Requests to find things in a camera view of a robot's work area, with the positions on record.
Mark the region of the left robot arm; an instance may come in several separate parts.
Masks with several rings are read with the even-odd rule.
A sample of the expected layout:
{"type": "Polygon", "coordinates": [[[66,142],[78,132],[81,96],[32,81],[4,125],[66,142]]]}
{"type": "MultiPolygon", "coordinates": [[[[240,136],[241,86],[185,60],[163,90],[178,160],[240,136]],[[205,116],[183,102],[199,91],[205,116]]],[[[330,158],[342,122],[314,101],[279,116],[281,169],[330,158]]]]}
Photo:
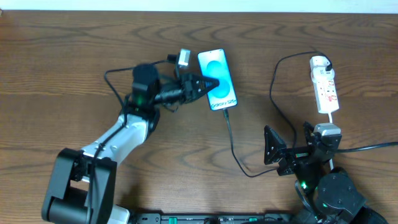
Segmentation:
{"type": "Polygon", "coordinates": [[[65,148],[56,157],[41,216],[51,223],[130,223],[131,212],[114,204],[118,166],[154,132],[159,106],[198,100],[220,83],[194,73],[160,82],[155,63],[128,69],[132,92],[119,98],[116,123],[80,150],[65,148]]]}

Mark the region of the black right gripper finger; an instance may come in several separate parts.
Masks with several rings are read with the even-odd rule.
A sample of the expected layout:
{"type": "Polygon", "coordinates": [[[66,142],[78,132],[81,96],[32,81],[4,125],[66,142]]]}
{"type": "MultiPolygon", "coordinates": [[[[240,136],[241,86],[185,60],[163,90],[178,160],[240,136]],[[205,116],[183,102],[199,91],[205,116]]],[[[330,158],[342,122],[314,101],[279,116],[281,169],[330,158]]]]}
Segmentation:
{"type": "Polygon", "coordinates": [[[270,165],[285,157],[287,145],[284,140],[269,126],[264,127],[265,153],[264,163],[270,165]]]}
{"type": "Polygon", "coordinates": [[[305,139],[308,146],[313,146],[315,142],[315,134],[314,134],[314,126],[310,124],[308,121],[305,121],[303,124],[303,130],[305,139]]]}

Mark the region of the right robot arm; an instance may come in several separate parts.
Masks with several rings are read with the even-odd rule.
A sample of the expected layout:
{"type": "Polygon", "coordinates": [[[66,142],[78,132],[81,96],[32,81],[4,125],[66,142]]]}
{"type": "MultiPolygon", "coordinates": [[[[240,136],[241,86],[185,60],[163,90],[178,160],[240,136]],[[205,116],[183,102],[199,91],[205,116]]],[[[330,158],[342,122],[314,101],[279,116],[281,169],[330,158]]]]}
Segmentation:
{"type": "Polygon", "coordinates": [[[266,165],[277,163],[279,176],[295,175],[295,189],[304,211],[296,223],[386,223],[386,219],[367,206],[366,198],[355,187],[342,167],[326,171],[337,152],[342,135],[333,123],[303,124],[306,146],[288,148],[270,127],[264,128],[266,165]]]}

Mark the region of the blue screen smartphone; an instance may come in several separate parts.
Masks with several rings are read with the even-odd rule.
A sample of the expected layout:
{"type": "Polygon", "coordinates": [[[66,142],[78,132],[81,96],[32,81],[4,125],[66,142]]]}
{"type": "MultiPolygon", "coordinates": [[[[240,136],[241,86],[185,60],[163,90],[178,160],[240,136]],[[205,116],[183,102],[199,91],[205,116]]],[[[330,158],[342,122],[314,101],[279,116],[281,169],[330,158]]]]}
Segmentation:
{"type": "Polygon", "coordinates": [[[219,85],[207,93],[211,110],[223,110],[238,104],[236,92],[223,49],[215,49],[198,54],[202,75],[217,79],[219,85]]]}

